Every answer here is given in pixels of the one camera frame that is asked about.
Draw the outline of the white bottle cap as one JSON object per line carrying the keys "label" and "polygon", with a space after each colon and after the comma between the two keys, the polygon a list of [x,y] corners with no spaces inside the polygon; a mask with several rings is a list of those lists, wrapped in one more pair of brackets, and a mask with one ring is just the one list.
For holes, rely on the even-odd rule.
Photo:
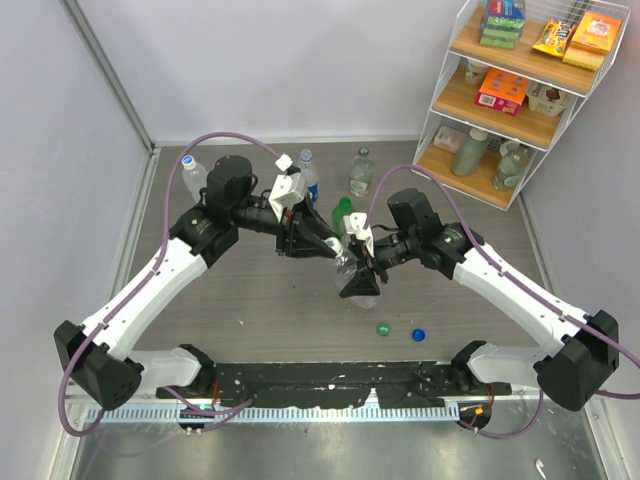
{"label": "white bottle cap", "polygon": [[328,247],[330,247],[337,257],[343,255],[344,248],[339,239],[336,237],[329,237],[325,240],[325,243]]}

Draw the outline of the clear plastic bottle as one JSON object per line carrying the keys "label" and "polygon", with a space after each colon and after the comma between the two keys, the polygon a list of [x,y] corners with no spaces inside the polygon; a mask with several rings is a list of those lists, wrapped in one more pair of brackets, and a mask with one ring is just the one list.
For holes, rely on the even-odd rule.
{"label": "clear plastic bottle", "polygon": [[[344,247],[343,255],[335,257],[330,261],[332,278],[338,289],[339,296],[342,297],[342,290],[347,286],[350,280],[353,280],[357,273],[357,259],[355,255],[346,247]],[[377,296],[351,296],[347,297],[355,305],[363,309],[372,309],[378,303]]]}

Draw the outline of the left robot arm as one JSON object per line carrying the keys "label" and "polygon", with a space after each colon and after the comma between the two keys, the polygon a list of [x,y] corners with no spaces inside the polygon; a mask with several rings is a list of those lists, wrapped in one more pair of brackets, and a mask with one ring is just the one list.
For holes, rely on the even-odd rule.
{"label": "left robot arm", "polygon": [[121,407],[139,389],[175,386],[193,398],[212,390],[211,361],[198,349],[134,347],[172,299],[238,241],[240,230],[273,236],[281,256],[334,258],[328,242],[336,234],[314,209],[300,169],[286,154],[275,165],[280,173],[262,199],[253,193],[257,178],[248,159],[217,160],[199,202],[178,217],[134,279],[81,324],[65,321],[55,330],[64,371],[104,410]]}

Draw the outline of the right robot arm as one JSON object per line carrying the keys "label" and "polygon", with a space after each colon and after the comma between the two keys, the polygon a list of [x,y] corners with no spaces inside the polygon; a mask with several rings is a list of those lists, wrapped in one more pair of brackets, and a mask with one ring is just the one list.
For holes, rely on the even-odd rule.
{"label": "right robot arm", "polygon": [[396,226],[383,239],[374,239],[366,214],[341,218],[341,297],[373,299],[389,269],[417,260],[481,295],[536,342],[532,348],[471,342],[454,359],[457,391],[472,395],[489,383],[515,383],[538,387],[559,406],[579,411],[615,372],[619,326],[609,313],[590,315],[558,299],[505,262],[480,235],[459,222],[442,223],[414,188],[392,195],[387,205]]}

